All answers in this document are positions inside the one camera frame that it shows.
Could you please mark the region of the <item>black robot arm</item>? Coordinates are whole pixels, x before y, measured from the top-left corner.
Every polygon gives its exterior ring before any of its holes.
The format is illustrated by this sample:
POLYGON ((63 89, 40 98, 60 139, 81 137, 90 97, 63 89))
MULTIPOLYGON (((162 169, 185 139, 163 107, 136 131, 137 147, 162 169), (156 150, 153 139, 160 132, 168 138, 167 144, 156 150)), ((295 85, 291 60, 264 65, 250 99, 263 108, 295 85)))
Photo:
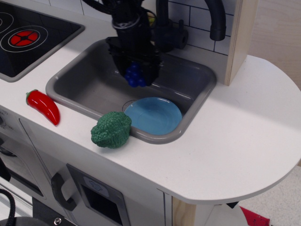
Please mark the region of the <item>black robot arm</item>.
POLYGON ((116 37, 106 38, 119 73, 131 87, 150 86, 159 75, 160 52, 151 43, 147 10, 140 0, 85 1, 90 7, 111 15, 116 37))

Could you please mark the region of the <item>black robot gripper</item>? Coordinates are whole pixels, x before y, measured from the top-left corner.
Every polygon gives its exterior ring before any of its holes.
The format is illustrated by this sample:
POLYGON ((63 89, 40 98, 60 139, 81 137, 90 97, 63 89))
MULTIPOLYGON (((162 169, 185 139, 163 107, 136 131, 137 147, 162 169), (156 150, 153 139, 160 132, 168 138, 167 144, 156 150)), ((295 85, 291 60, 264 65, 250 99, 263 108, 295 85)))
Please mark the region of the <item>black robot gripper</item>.
POLYGON ((147 14, 112 14, 116 37, 108 37, 109 52, 121 76, 125 76, 132 62, 139 62, 146 86, 159 75, 159 50, 151 44, 151 27, 147 14))

